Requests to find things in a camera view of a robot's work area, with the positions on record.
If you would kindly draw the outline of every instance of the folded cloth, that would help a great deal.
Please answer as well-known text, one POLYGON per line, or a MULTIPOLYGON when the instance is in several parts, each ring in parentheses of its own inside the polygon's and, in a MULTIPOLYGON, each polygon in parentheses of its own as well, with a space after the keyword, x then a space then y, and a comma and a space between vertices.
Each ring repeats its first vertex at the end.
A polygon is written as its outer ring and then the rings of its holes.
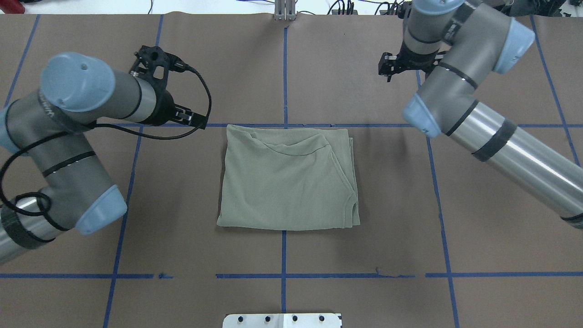
POLYGON ((348 130, 227 126, 219 226, 272 230, 360 224, 348 130))

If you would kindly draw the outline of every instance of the gray-green cloth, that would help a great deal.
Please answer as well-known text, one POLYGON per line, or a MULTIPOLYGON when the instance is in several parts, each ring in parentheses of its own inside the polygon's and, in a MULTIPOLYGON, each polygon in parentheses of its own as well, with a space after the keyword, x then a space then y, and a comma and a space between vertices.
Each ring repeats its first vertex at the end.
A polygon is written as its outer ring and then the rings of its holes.
POLYGON ((227 126, 219 226, 273 230, 360 224, 348 130, 227 126))

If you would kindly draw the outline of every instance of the red object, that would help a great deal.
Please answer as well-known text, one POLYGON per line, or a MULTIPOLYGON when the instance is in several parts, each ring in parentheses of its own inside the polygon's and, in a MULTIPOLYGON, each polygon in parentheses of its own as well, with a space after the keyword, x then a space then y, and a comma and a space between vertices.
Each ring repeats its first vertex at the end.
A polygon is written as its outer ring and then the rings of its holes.
POLYGON ((24 13, 24 6, 18 0, 0 0, 0 9, 4 13, 24 13))

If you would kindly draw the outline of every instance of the fabric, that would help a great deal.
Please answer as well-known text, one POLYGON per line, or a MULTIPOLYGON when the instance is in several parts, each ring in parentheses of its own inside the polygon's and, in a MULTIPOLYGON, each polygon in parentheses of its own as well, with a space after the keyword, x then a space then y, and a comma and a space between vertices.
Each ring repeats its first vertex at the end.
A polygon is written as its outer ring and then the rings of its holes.
POLYGON ((219 226, 273 230, 360 224, 348 130, 227 126, 219 226))

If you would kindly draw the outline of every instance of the towel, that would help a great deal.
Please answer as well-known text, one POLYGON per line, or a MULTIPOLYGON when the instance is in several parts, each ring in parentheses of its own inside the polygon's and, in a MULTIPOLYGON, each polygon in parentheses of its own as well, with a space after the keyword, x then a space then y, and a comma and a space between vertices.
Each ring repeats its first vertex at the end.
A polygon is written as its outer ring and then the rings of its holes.
POLYGON ((227 126, 219 226, 271 230, 360 224, 348 130, 227 126))

